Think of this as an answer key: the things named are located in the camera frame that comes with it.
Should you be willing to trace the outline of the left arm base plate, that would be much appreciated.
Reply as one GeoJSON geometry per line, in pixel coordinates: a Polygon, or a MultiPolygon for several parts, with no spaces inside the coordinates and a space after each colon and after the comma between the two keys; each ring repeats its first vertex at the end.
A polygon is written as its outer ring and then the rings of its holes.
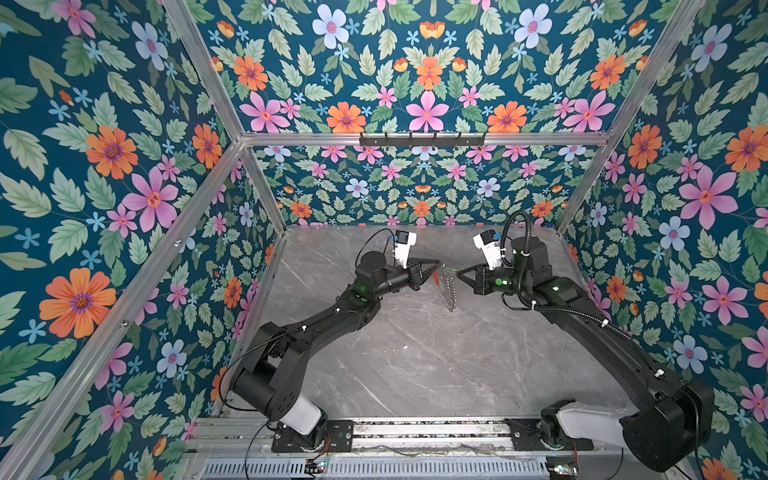
{"type": "Polygon", "coordinates": [[[352,450],[355,423],[352,420],[321,420],[314,430],[302,435],[279,423],[274,432],[272,453],[348,453],[352,450]]]}

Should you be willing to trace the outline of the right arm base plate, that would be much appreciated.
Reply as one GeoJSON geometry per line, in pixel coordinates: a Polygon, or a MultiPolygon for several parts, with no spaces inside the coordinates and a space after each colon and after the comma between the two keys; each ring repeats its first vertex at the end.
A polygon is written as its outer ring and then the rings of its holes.
{"type": "Polygon", "coordinates": [[[549,427],[539,418],[504,418],[503,423],[510,430],[512,445],[517,451],[593,451],[591,440],[566,437],[557,430],[549,431],[549,427]]]}

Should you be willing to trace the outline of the metal key organizer red handle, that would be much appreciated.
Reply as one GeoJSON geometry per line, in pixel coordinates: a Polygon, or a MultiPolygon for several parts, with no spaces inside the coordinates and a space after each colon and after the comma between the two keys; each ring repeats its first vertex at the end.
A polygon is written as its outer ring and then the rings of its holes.
{"type": "Polygon", "coordinates": [[[447,268],[445,264],[438,267],[433,273],[433,280],[437,287],[442,301],[447,310],[453,312],[457,306],[457,297],[455,289],[455,274],[447,268]]]}

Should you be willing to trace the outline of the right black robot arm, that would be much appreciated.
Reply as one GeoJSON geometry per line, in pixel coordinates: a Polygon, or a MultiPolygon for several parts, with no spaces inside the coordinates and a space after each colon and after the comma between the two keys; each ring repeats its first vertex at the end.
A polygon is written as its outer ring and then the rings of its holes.
{"type": "Polygon", "coordinates": [[[546,445],[567,439],[609,443],[661,472],[710,439],[712,387],[663,366],[613,325],[578,282],[556,275],[528,214],[516,211],[502,231],[485,230],[473,241],[485,260],[458,271],[457,278],[479,296],[514,297],[519,310],[542,315],[584,347],[632,403],[616,409],[573,399],[555,402],[541,412],[546,445]]]}

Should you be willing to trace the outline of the black hook rail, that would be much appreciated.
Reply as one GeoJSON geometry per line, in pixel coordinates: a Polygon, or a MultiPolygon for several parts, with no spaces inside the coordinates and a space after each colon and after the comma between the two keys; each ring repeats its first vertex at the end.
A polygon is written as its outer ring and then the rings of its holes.
{"type": "Polygon", "coordinates": [[[360,134],[358,137],[360,146],[370,147],[436,147],[452,149],[455,147],[475,147],[485,144],[485,134],[464,133],[377,133],[360,134]]]}

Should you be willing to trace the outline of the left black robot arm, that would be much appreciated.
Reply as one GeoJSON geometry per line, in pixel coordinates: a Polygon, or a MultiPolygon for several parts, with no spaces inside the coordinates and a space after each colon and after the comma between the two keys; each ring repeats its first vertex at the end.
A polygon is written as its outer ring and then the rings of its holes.
{"type": "Polygon", "coordinates": [[[229,389],[270,422],[279,422],[315,447],[327,430],[327,414],[302,393],[309,361],[342,336],[367,326],[382,299],[402,289],[417,291],[442,266],[415,258],[390,264],[378,251],[365,253],[354,280],[335,302],[292,324],[267,322],[238,360],[229,389]]]}

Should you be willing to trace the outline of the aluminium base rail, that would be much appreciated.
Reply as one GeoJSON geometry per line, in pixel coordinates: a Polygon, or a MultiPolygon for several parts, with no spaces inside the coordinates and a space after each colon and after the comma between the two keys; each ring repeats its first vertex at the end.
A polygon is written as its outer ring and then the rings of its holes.
{"type": "MultiPolygon", "coordinates": [[[[331,420],[352,420],[355,423],[352,450],[445,451],[452,449],[480,450],[485,455],[494,452],[536,452],[514,449],[510,430],[504,418],[533,418],[508,416],[480,417],[357,417],[331,420]]],[[[271,445],[278,423],[273,425],[260,417],[214,418],[198,422],[197,432],[187,450],[194,453],[238,453],[251,448],[259,453],[272,453],[271,445]]]]}

